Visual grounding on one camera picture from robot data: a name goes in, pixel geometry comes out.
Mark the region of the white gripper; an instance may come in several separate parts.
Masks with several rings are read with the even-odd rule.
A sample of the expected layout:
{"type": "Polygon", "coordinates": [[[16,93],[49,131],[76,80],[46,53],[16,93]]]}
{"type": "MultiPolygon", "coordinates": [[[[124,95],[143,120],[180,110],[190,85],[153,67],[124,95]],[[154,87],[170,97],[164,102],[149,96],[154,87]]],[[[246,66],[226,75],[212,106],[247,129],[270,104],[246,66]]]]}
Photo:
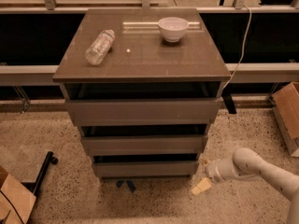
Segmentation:
{"type": "Polygon", "coordinates": [[[198,195],[211,188],[212,183],[218,184],[223,183],[225,179],[222,177],[219,164],[220,159],[217,160],[202,160],[203,165],[206,166],[205,174],[206,177],[203,177],[200,182],[192,189],[193,195],[198,195]]]}

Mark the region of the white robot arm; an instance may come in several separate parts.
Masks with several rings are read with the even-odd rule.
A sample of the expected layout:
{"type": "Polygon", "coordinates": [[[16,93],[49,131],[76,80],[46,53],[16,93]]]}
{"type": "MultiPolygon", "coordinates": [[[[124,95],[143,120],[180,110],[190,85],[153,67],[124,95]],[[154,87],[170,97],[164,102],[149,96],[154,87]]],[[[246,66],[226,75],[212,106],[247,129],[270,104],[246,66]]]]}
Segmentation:
{"type": "Polygon", "coordinates": [[[203,161],[206,164],[205,177],[192,189],[198,195],[228,180],[250,181],[261,178],[291,204],[286,224],[299,224],[299,176],[264,160],[255,151],[241,147],[229,158],[203,161]]]}

